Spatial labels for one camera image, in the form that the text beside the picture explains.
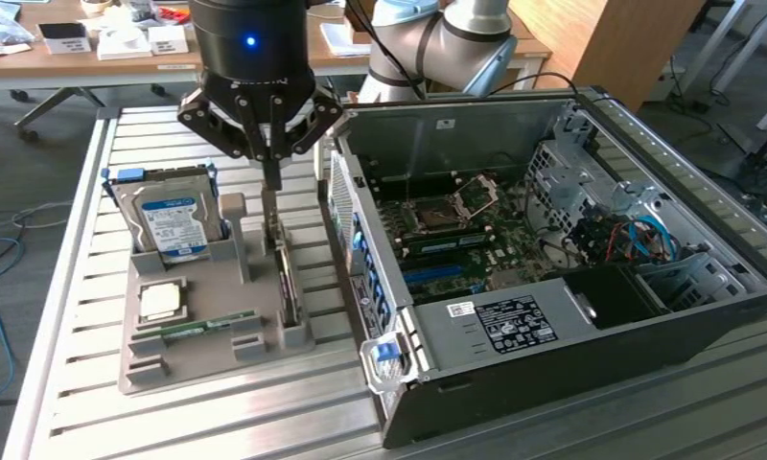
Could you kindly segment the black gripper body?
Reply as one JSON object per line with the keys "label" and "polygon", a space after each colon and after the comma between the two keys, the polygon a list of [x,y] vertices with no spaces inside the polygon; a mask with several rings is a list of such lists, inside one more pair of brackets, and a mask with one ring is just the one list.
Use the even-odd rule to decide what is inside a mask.
{"label": "black gripper body", "polygon": [[243,89],[265,102],[302,104],[315,92],[308,61],[308,3],[292,0],[192,1],[204,68],[203,87],[219,103]]}

